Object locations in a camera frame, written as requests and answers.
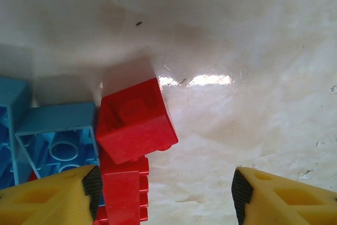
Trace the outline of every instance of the toy brick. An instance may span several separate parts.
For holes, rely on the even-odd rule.
[[[105,207],[99,207],[97,211],[96,220],[93,222],[93,225],[109,225]]]
[[[149,172],[147,158],[143,156],[134,162],[115,164],[104,150],[100,157],[109,224],[133,225],[146,221]]]
[[[105,206],[103,193],[102,193],[102,196],[101,196],[101,199],[100,199],[100,207],[102,207],[102,206]]]
[[[37,176],[86,164],[98,165],[94,103],[31,108],[16,132]]]
[[[103,97],[96,138],[116,164],[176,144],[157,79]]]
[[[27,82],[0,77],[0,189],[30,176],[31,166],[14,135],[30,103]]]
[[[28,181],[34,181],[34,180],[36,180],[36,179],[37,179],[37,176],[36,176],[35,172],[32,171],[32,174],[31,174],[31,176],[29,177],[29,180],[28,180]]]

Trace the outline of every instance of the dark speck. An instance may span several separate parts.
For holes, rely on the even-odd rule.
[[[179,84],[183,84],[186,82],[187,79],[183,79],[183,81],[181,81]]]

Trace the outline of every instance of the lego stud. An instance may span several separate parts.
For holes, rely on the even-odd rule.
[[[144,117],[143,115],[146,114],[147,111],[149,111],[149,109],[144,100],[133,99],[125,102],[121,106],[118,114],[125,124],[130,124],[142,119]]]
[[[70,161],[78,156],[80,139],[75,131],[57,132],[51,142],[49,154],[59,161]]]
[[[80,167],[77,164],[66,164],[64,166],[61,166],[60,169],[58,170],[58,172],[63,172],[63,171],[67,171],[67,170],[71,170],[74,168]]]

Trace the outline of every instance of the red lego brick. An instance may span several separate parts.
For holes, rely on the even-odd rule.
[[[96,220],[93,222],[93,225],[109,225],[105,207],[98,208],[97,217]]]
[[[147,221],[148,172],[148,159],[144,156],[134,162],[115,164],[101,150],[103,196],[109,225]]]
[[[116,164],[176,144],[157,79],[103,97],[96,138]]]
[[[33,180],[36,180],[36,179],[37,179],[37,176],[36,176],[35,172],[32,171],[32,174],[31,174],[31,176],[29,177],[28,181],[33,181]]]

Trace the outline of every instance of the black rubber pad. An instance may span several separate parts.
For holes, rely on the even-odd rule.
[[[246,203],[250,203],[253,194],[253,187],[239,170],[235,170],[232,183],[232,196],[239,225],[242,225],[246,217],[244,208]]]
[[[98,206],[103,190],[101,171],[95,166],[82,180],[85,195],[90,197],[90,213],[93,221],[96,220]]]

